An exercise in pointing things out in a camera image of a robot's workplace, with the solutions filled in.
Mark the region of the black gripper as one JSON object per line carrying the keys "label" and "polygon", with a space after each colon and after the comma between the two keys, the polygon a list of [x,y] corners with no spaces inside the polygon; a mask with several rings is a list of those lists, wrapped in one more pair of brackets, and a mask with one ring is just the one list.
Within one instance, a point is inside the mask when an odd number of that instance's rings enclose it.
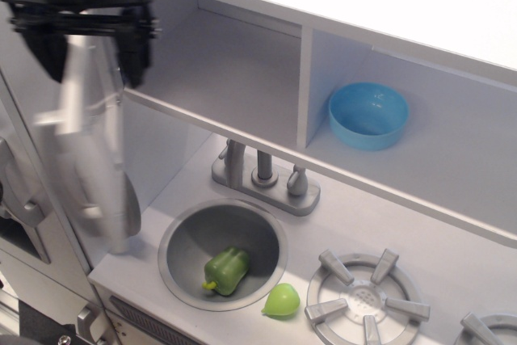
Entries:
{"label": "black gripper", "polygon": [[[128,29],[135,38],[117,39],[117,57],[124,80],[139,87],[151,66],[150,42],[156,36],[150,11],[152,0],[2,0],[11,5],[18,21],[22,14],[41,17],[43,23],[64,23],[70,31],[85,29],[95,35],[113,35]],[[25,44],[49,77],[61,83],[65,72],[68,42],[62,34],[23,33]]]}

